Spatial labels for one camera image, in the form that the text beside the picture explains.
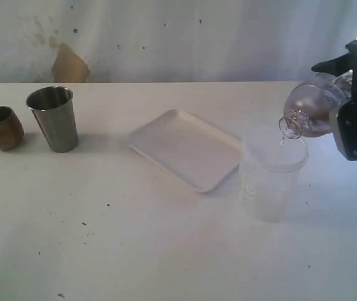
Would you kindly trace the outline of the white foam tray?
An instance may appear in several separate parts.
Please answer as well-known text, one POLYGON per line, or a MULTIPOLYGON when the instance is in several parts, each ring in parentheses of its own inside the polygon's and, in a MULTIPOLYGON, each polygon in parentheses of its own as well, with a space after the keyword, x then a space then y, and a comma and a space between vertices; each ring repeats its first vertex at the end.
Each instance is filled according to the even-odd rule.
POLYGON ((215 189, 241 161, 237 138, 183 110, 134 130, 129 146, 198 193, 215 189))

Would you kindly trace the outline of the clear dome jar lid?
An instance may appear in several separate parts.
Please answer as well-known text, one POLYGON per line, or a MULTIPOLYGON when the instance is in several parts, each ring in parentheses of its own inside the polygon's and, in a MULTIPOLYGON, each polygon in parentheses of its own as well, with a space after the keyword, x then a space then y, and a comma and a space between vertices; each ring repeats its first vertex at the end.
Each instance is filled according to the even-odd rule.
POLYGON ((334 76, 318 73, 291 91, 279 129, 290 139, 330 134, 329 113, 340 100, 341 90, 334 84, 334 76))

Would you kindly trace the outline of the brown wooden cup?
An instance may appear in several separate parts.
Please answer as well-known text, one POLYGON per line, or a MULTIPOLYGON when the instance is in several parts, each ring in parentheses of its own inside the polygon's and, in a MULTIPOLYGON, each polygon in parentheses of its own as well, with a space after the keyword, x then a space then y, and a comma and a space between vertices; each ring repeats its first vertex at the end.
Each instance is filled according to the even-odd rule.
POLYGON ((23 126, 13 109, 0 106, 0 150, 8 151, 17 147, 23 137, 23 126))

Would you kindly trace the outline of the clear measuring glass jar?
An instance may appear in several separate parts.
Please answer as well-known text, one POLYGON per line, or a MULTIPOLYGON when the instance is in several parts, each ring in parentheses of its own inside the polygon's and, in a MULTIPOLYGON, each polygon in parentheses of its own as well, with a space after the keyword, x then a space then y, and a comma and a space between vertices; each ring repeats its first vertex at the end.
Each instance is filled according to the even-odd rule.
POLYGON ((330 113, 339 106, 351 100, 353 71, 347 71, 338 77, 323 73, 323 109, 322 132, 330 134, 332 126, 329 121, 330 113))

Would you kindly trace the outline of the translucent plastic tub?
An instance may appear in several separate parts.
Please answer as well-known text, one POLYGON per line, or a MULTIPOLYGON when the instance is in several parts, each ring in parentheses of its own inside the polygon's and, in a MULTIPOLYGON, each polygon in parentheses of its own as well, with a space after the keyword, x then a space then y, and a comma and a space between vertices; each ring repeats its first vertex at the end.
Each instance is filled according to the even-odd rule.
POLYGON ((245 134, 241 151, 241 205, 255 219, 279 221, 308 161, 307 145, 302 139, 287 138, 275 127, 260 127, 245 134))

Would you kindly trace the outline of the stainless steel cup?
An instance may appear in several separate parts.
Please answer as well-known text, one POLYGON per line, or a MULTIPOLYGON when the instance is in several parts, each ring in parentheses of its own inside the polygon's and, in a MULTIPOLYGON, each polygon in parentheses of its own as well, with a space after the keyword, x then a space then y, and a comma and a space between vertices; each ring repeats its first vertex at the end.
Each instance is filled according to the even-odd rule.
POLYGON ((26 99, 49 148, 64 153, 78 145, 73 92, 66 87, 40 88, 26 99))

